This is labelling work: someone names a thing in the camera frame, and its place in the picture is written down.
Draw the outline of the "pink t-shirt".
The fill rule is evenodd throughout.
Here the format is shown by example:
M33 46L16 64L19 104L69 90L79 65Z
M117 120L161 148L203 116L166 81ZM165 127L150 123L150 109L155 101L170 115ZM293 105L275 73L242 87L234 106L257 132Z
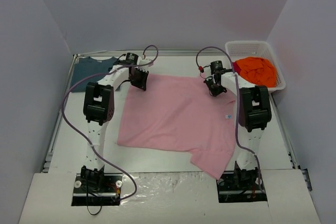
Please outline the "pink t-shirt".
M153 74L142 91L130 86L117 144L188 152L190 162L220 179L235 149L235 96L217 97L197 77Z

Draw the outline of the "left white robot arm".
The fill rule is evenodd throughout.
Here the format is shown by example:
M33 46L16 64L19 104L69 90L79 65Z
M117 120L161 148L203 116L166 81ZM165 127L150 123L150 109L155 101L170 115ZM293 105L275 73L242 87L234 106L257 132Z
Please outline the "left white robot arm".
M144 55L126 53L125 59L117 60L108 74L86 86L83 113L88 123L86 158L81 168L82 183L93 191L101 191L106 185L103 156L106 130L114 115L114 92L125 82L143 91L149 75L151 59Z

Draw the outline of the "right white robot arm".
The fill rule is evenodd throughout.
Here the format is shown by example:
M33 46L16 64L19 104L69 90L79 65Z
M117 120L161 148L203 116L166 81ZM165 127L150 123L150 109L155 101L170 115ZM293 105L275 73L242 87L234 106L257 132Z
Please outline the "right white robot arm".
M238 189L246 189L254 183L261 186L260 162L257 157L260 140L271 121L269 91L246 81L233 69L226 69L222 61L209 64L209 74L204 83L212 96L231 91L235 104L235 141L240 148L233 173L233 183Z

